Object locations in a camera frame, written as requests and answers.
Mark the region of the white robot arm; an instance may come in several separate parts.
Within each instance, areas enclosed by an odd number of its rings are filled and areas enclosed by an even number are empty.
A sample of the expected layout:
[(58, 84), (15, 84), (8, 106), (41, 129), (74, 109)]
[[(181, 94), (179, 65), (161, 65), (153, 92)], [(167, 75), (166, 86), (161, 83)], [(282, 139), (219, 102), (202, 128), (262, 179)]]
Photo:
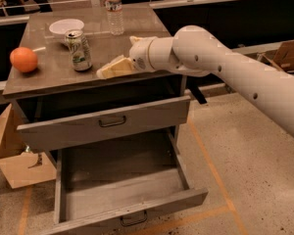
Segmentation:
[(132, 36), (130, 42), (129, 56), (99, 69), (99, 78), (155, 71), (198, 77), (211, 73), (294, 137), (294, 75), (228, 49), (196, 25), (173, 37)]

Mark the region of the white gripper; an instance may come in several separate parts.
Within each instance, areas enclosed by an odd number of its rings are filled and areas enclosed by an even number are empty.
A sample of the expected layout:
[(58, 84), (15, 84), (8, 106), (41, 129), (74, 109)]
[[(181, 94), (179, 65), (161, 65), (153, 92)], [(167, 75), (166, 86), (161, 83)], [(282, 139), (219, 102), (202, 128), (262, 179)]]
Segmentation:
[(131, 48), (129, 58), (120, 55), (110, 63), (100, 68), (96, 74), (100, 79), (108, 79), (118, 76), (133, 74), (138, 71), (153, 72), (149, 58), (149, 48), (156, 37), (130, 36)]

